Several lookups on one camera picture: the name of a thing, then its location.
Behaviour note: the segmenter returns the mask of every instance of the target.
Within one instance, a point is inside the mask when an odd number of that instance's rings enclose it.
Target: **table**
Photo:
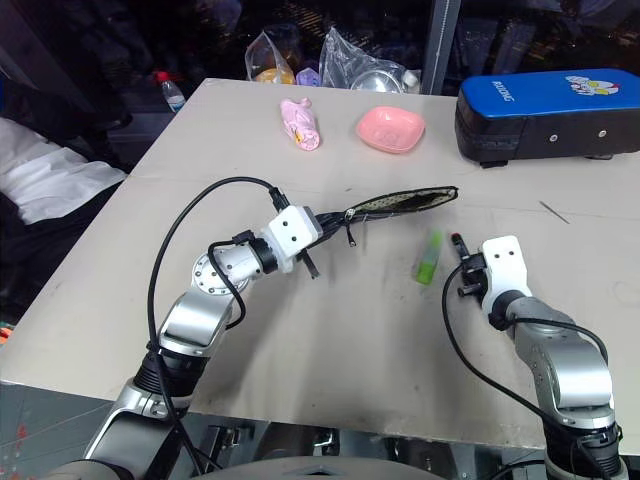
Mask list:
[[[323,143],[304,152],[284,134],[278,104],[308,96]],[[376,105],[424,116],[415,150],[364,145],[355,124]],[[434,282],[411,270],[433,229],[470,248],[520,239],[534,294],[606,342],[621,451],[640,454],[640,155],[515,161],[483,170],[458,153],[455,99],[209,79],[147,152],[53,275],[0,351],[0,378],[114,399],[145,353],[145,298],[162,237],[207,184],[252,175],[316,213],[382,193],[457,185],[460,198],[429,212],[355,226],[313,249],[322,276],[272,275],[245,293],[248,316],[209,363],[193,410],[502,446],[544,445],[539,421],[473,377],[445,337],[443,247]],[[569,224],[545,210],[542,200]],[[213,240],[274,216],[260,188],[232,185],[198,206],[167,252],[157,289],[162,320]],[[456,334],[489,375],[535,399],[531,374],[506,335],[471,299],[450,299]]]

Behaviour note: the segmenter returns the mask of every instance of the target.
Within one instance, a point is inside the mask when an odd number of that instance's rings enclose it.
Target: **white cloth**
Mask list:
[[[0,190],[18,206],[27,225],[63,217],[125,178],[121,170],[87,162],[73,150],[0,118]]]

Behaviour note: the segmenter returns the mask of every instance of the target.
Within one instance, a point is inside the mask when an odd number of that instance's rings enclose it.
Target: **plastic bag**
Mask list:
[[[335,28],[325,37],[320,53],[323,87],[405,92],[402,78],[406,69],[391,60],[367,55],[347,42]]]
[[[247,80],[267,83],[295,83],[293,71],[269,36],[262,32],[244,54]]]
[[[265,26],[263,31],[276,46],[289,68],[294,72],[301,70],[304,55],[298,27],[293,23],[276,23]]]

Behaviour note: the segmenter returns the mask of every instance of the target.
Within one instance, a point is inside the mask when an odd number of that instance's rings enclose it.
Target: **pink dish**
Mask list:
[[[358,123],[356,132],[368,145],[389,153],[411,150],[424,132],[424,120],[416,113],[396,107],[376,107]]]

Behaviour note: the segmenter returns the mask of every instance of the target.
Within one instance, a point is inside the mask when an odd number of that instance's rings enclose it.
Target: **blue plastic case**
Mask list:
[[[640,150],[640,77],[590,69],[471,77],[456,108],[460,151],[509,160]]]

